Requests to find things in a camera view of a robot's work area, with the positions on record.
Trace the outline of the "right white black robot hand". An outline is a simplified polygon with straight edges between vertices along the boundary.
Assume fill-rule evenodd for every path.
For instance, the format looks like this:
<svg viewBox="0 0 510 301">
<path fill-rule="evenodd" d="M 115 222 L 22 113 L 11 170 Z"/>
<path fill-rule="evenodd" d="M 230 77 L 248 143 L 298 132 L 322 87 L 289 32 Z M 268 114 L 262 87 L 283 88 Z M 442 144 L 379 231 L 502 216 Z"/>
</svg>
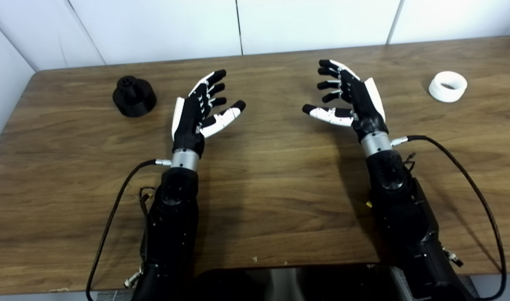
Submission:
<svg viewBox="0 0 510 301">
<path fill-rule="evenodd" d="M 329 124 L 352 128 L 359 141 L 375 132 L 388 134 L 386 115 L 380 93 L 373 78 L 361 79 L 343 63 L 331 60 L 319 60 L 318 74 L 331 79 L 320 82 L 317 88 L 331 91 L 322 97 L 327 104 L 341 99 L 351 108 L 330 108 L 305 104 L 302 111 Z"/>
</svg>

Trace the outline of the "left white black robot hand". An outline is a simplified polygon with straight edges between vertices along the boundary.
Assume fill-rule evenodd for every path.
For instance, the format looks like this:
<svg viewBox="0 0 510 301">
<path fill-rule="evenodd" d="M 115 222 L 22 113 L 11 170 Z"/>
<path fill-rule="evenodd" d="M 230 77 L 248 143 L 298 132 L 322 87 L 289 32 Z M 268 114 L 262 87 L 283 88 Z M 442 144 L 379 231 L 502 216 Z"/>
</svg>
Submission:
<svg viewBox="0 0 510 301">
<path fill-rule="evenodd" d="M 226 74 L 226 70 L 213 71 L 200 79 L 186 97 L 177 97 L 171 130 L 173 152 L 192 151 L 202 157 L 205 139 L 229 126 L 244 111 L 246 104 L 239 100 L 211 114 L 213 108 L 227 103 L 227 98 L 215 97 L 226 87 L 222 83 Z"/>
</svg>

